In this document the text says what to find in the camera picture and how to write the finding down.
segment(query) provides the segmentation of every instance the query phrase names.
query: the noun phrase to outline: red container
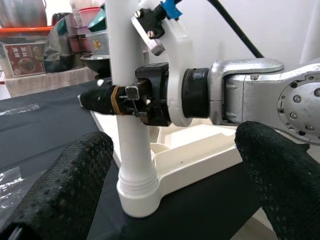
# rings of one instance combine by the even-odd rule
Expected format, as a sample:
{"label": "red container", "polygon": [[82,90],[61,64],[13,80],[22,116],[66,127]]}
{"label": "red container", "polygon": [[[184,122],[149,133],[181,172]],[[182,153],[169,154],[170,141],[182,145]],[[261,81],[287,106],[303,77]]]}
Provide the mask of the red container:
{"label": "red container", "polygon": [[86,35],[80,35],[79,41],[83,52],[91,52],[91,45]]}
{"label": "red container", "polygon": [[78,11],[78,14],[81,17],[82,27],[87,27],[92,19],[100,12],[100,7],[88,7],[83,8]]}
{"label": "red container", "polygon": [[80,40],[79,40],[78,35],[69,35],[69,42],[71,45],[72,52],[74,54],[82,53],[82,46],[80,44]]}

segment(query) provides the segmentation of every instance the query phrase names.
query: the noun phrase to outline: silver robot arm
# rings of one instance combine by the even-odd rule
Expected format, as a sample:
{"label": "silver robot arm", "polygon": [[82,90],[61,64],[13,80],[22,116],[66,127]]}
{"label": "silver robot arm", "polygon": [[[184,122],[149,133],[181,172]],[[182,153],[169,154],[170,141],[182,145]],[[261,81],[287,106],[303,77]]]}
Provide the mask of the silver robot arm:
{"label": "silver robot arm", "polygon": [[265,58],[217,61],[208,75],[215,125],[256,121],[320,144],[320,59],[295,69]]}

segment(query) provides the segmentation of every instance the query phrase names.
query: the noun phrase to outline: plastic bag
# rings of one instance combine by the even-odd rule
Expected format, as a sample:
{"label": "plastic bag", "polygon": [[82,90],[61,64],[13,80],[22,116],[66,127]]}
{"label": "plastic bag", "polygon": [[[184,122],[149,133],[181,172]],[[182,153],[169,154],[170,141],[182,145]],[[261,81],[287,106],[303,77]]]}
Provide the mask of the plastic bag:
{"label": "plastic bag", "polygon": [[0,173],[0,229],[42,173],[25,179],[19,167]]}

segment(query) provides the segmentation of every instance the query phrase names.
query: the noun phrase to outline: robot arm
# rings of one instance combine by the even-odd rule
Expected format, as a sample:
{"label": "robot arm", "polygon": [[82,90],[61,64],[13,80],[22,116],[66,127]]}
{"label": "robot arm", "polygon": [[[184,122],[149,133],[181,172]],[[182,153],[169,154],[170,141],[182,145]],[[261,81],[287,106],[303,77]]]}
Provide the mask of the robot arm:
{"label": "robot arm", "polygon": [[188,126],[192,118],[210,118],[215,125],[256,121],[320,144],[320,60],[296,69],[266,58],[192,68],[190,40],[175,20],[179,13],[158,3],[142,1],[131,21],[153,54],[166,50],[169,63],[138,68],[132,85],[82,94],[83,107],[135,115],[146,125],[162,127]]}

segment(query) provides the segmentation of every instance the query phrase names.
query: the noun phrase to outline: metal pot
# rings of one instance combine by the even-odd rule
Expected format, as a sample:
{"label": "metal pot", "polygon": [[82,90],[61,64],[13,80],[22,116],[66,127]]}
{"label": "metal pot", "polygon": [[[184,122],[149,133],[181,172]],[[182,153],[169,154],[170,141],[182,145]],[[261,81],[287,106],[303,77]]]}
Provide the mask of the metal pot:
{"label": "metal pot", "polygon": [[0,0],[2,28],[46,27],[46,0]]}

